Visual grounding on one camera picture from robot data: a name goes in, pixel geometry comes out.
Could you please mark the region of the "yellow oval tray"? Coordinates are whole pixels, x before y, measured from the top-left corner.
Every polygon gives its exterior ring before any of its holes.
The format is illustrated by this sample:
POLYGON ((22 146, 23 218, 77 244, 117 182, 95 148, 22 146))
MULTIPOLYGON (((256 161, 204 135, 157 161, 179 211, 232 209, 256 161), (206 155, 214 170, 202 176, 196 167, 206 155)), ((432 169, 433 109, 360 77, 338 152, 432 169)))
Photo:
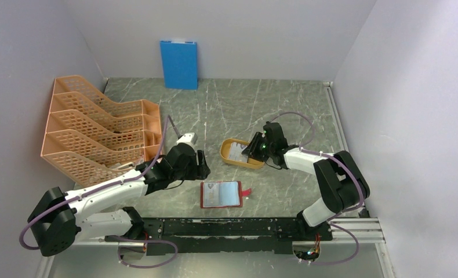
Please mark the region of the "yellow oval tray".
POLYGON ((220 156, 224 163, 257 170, 264 166, 263 162, 249 158, 242 151, 249 146, 249 142, 228 138, 225 139, 220 147, 220 156))

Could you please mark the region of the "red leather card holder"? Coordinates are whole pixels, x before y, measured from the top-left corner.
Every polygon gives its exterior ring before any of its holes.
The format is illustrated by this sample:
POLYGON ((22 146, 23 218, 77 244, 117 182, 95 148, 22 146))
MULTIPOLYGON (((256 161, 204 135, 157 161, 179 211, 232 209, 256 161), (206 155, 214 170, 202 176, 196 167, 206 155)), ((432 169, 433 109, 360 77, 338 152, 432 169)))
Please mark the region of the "red leather card holder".
POLYGON ((216 207, 205 207, 203 205, 203 185, 200 185, 200 207, 202 209, 221 209, 231 207, 242 207, 243 199, 252 194, 252 188, 243 189, 240 181, 218 181, 219 185, 219 204, 216 207))

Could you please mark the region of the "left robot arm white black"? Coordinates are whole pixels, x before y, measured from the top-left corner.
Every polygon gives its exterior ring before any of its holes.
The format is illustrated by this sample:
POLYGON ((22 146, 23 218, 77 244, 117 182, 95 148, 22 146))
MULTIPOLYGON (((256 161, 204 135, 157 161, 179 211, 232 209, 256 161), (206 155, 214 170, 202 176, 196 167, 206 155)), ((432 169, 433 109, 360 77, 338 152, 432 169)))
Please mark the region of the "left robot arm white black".
POLYGON ((176 181, 203 181, 209 174, 204 151, 179 143, 166 155, 138 164, 112 180, 74 191, 63 192, 59 187, 46 191, 25 229, 32 232, 35 249, 44 257, 59 254, 75 241, 95 237, 142 239, 147 234, 135 208, 124 207, 112 213, 104 209, 165 190, 176 181))

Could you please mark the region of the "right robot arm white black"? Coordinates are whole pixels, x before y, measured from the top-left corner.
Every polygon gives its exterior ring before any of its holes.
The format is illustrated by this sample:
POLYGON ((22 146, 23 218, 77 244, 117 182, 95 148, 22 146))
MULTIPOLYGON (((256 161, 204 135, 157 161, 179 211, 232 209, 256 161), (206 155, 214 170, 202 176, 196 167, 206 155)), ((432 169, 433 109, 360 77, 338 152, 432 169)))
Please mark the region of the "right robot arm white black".
POLYGON ((296 233, 304 240, 317 234, 318 225, 361 207, 370 196, 369 185, 349 152, 315 152, 290 145, 277 122, 267 122, 242 154, 259 162, 271 159, 279 169, 316 177, 321 197, 297 215, 301 221, 296 224, 296 233))

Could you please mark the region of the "silver VIP credit card stack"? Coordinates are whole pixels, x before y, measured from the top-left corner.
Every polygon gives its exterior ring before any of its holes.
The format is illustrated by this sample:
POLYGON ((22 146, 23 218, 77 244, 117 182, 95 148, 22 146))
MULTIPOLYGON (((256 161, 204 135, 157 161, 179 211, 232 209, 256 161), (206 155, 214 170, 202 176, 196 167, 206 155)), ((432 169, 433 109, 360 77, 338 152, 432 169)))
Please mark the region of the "silver VIP credit card stack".
POLYGON ((230 145, 230 151, 228 159, 236 162, 247 163, 248 156, 243 154, 243 151, 247 148, 246 144, 240 142, 232 142, 230 145))

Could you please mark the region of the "orange mesh file organizer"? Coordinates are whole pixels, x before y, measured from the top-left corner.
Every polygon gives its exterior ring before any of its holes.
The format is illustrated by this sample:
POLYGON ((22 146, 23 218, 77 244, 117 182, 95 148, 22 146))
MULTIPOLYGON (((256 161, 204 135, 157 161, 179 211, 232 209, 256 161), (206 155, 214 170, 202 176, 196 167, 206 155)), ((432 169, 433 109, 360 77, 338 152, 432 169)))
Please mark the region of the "orange mesh file organizer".
POLYGON ((57 77, 41 158, 82 187, 125 174, 163 149, 159 105, 118 103, 80 75, 57 77))

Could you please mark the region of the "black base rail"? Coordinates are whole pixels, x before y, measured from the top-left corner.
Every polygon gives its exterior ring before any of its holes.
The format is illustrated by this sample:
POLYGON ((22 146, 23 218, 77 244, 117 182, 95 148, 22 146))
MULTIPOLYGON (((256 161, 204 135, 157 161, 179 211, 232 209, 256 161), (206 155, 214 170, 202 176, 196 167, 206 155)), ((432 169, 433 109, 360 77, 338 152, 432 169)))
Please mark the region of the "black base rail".
POLYGON ((297 242, 333 239, 329 224, 309 228, 296 217, 276 218, 143 218, 120 234, 148 240, 148 255, 259 252, 293 254, 297 242))

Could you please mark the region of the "aluminium frame rail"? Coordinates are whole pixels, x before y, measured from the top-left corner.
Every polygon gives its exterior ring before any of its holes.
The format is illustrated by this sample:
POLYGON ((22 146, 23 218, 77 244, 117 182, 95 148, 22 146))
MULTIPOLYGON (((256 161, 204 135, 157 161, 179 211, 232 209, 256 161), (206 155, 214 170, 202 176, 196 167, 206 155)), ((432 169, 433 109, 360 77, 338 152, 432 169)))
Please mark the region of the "aluminium frame rail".
POLYGON ((327 99, 328 99, 328 103, 329 103, 330 109, 332 111, 332 118, 334 120, 334 126, 335 126, 335 129, 336 129, 338 138, 339 138, 339 144, 344 150, 350 151, 350 148, 348 146, 348 142, 347 142, 347 139, 346 139, 346 135, 344 133, 343 125, 342 125, 342 122, 341 122, 341 119, 340 119, 339 111, 337 109, 337 105, 336 105, 335 98, 334 98, 334 95, 333 95, 333 90, 332 90, 333 82, 326 81, 326 82, 322 82, 322 84, 323 84, 323 87, 324 87, 324 89, 326 91, 326 96, 327 96, 327 99))

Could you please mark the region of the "blue folder against wall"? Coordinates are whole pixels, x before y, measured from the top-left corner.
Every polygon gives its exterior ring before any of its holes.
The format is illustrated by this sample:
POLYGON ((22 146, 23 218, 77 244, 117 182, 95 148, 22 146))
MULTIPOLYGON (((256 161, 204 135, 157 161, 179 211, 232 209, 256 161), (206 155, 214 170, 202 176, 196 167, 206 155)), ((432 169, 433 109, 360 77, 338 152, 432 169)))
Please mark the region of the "blue folder against wall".
POLYGON ((165 87, 197 90, 197 43, 194 41, 160 41, 159 46, 165 87))

